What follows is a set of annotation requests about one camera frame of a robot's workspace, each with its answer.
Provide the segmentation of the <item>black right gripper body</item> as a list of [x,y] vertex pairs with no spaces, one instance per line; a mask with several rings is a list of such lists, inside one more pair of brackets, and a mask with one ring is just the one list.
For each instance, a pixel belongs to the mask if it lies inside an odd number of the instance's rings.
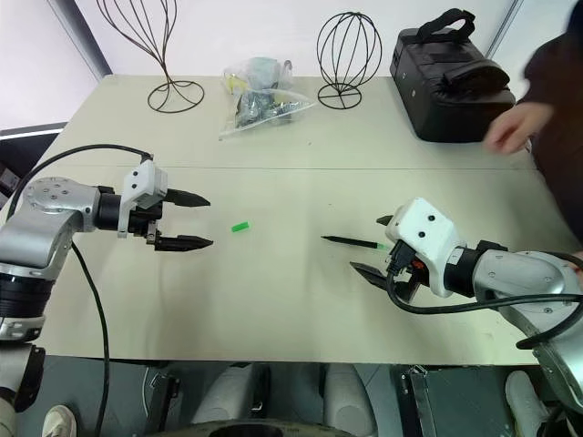
[[409,304],[420,287],[429,286],[429,270],[414,249],[399,239],[390,252],[387,279],[393,294]]

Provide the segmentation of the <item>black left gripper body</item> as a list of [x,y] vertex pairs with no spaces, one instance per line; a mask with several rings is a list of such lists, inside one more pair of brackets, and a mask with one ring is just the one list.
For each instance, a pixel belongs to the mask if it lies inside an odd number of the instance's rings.
[[155,250],[164,250],[163,238],[158,230],[158,220],[162,215],[162,201],[149,208],[136,207],[129,213],[128,233],[144,238]]

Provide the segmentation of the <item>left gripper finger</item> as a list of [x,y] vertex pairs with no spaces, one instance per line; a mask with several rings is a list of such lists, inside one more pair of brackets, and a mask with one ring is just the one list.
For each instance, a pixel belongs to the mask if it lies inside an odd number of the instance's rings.
[[210,202],[200,195],[172,188],[168,189],[166,197],[164,197],[164,201],[185,208],[210,206]]
[[154,241],[155,251],[187,252],[197,249],[205,249],[213,244],[212,240],[187,235],[177,237],[157,236]]

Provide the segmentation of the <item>person's bare hand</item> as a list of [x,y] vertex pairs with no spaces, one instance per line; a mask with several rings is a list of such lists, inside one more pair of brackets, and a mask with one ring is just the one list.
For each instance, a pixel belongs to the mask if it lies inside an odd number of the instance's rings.
[[523,102],[498,116],[489,126],[484,146],[501,154],[513,154],[540,131],[552,118],[551,105]]

